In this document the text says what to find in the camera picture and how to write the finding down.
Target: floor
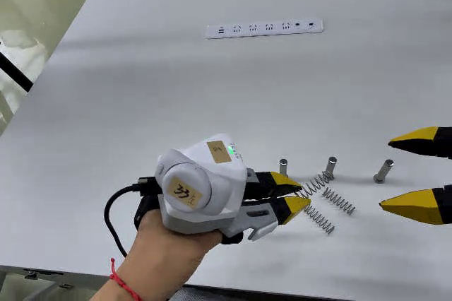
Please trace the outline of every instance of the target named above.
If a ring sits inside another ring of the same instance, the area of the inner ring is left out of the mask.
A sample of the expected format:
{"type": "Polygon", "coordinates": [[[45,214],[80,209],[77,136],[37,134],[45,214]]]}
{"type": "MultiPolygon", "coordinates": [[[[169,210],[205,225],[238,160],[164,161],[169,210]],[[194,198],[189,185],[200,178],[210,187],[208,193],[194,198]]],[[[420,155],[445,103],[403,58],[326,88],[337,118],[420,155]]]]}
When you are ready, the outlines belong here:
{"type": "MultiPolygon", "coordinates": [[[[0,52],[31,81],[41,74],[45,62],[85,0],[0,0],[0,52]]],[[[0,70],[0,135],[19,108],[26,92],[0,70]]],[[[49,282],[25,280],[9,274],[0,301],[22,300],[49,282]]],[[[95,291],[57,288],[44,300],[89,300],[95,291]]]]}

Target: red string bracelet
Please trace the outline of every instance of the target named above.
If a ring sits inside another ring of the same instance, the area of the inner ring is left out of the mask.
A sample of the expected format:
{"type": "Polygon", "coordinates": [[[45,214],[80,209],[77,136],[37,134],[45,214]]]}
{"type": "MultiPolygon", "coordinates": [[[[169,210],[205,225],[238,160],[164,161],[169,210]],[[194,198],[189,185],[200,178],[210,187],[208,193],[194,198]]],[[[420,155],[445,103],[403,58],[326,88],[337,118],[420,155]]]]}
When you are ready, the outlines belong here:
{"type": "Polygon", "coordinates": [[[125,289],[130,295],[132,295],[134,301],[143,301],[143,299],[141,299],[140,295],[135,293],[123,280],[121,280],[121,278],[118,276],[118,274],[114,270],[114,259],[111,258],[111,260],[112,260],[112,274],[110,275],[110,278],[112,280],[116,281],[117,284],[119,285],[119,287],[125,289]]]}

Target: reflective floor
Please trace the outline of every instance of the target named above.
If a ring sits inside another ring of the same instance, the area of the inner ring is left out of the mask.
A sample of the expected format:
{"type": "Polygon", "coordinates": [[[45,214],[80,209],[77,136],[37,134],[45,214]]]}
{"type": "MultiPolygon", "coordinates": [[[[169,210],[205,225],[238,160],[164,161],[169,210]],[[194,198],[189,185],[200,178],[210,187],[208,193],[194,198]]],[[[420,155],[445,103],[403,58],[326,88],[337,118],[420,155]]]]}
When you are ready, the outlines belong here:
{"type": "MultiPolygon", "coordinates": [[[[0,52],[34,82],[84,2],[0,0],[0,52]]],[[[25,94],[0,70],[0,134],[25,94]]]]}

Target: yellow-tipped tool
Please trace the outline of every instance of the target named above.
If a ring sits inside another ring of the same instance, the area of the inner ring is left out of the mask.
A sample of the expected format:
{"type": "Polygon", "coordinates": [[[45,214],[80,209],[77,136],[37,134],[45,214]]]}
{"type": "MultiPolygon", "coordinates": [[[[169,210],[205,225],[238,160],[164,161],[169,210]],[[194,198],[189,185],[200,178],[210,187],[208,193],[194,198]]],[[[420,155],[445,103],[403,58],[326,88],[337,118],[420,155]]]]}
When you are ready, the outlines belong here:
{"type": "Polygon", "coordinates": [[[393,138],[391,147],[419,155],[452,158],[452,127],[429,126],[393,138]]]}
{"type": "Polygon", "coordinates": [[[452,223],[452,185],[424,189],[384,200],[383,210],[432,225],[452,223]]]}

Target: hand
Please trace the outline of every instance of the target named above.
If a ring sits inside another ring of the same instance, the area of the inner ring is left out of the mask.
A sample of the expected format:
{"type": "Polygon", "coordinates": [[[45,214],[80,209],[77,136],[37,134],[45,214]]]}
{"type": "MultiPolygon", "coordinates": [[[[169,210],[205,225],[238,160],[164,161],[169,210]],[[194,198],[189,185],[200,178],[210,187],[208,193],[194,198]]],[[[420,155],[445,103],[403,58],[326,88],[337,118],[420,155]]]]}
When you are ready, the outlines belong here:
{"type": "Polygon", "coordinates": [[[149,211],[117,273],[143,300],[166,300],[182,287],[204,255],[221,239],[218,231],[195,235],[172,232],[163,225],[160,211],[149,211]]]}

